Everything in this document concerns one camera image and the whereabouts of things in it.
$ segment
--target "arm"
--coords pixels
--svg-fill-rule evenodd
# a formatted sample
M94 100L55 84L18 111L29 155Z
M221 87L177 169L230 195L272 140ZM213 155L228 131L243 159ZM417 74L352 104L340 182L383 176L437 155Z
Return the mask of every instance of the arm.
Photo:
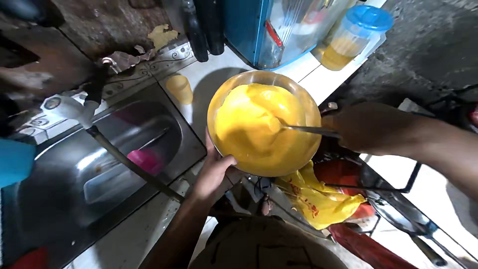
M373 155L399 155L427 164L478 201L478 135L445 122L361 103L323 118L343 137L339 143Z
M215 193L226 169L237 164L232 155L221 158L206 133L207 157L193 191L179 207L140 269L187 268L197 240L214 204Z

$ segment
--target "sink basin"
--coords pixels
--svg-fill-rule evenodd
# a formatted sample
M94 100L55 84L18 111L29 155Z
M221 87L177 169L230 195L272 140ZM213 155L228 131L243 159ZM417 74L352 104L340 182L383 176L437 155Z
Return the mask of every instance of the sink basin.
M97 115L95 125L124 154L147 144L165 184L206 154L157 83ZM85 193L93 181L101 199ZM4 264L47 247L49 267L62 268L157 192L77 126L39 145L31 176L2 189Z

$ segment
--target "pipe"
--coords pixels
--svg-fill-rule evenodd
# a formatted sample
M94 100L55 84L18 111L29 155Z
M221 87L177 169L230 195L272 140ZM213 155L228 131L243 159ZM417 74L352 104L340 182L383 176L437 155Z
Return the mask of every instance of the pipe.
M153 185L162 193L166 194L169 198L176 200L179 203L184 201L184 197L179 193L175 192L171 188L169 188L166 184L159 181L159 179L155 178L154 176L150 175L146 171L144 171L141 167L137 166L133 163L130 159L128 159L124 154L118 150L99 130L98 127L93 125L92 127L86 129L86 132L89 133L98 143L104 147L113 157L115 157L118 161L122 164L126 165L133 173L140 176L144 181Z

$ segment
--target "yellow batter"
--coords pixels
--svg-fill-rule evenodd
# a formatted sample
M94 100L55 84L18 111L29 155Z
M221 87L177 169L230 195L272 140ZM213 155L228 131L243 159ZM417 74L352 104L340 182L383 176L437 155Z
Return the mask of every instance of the yellow batter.
M281 174L295 164L309 141L307 133L282 129L281 121L305 125L304 110L293 94L278 86L240 85L216 114L217 146L223 155L236 158L239 169Z

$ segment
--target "spoon handle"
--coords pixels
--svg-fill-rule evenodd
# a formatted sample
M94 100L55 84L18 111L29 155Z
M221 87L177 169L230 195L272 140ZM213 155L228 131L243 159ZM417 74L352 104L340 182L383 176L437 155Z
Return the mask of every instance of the spoon handle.
M320 135L329 136L329 137L335 137L335 138L339 138L339 139L342 138L338 134L338 132L327 129L327 128L323 128L323 127L286 125L285 128L292 129L292 130L297 130L297 131L302 131L302 132L320 134Z

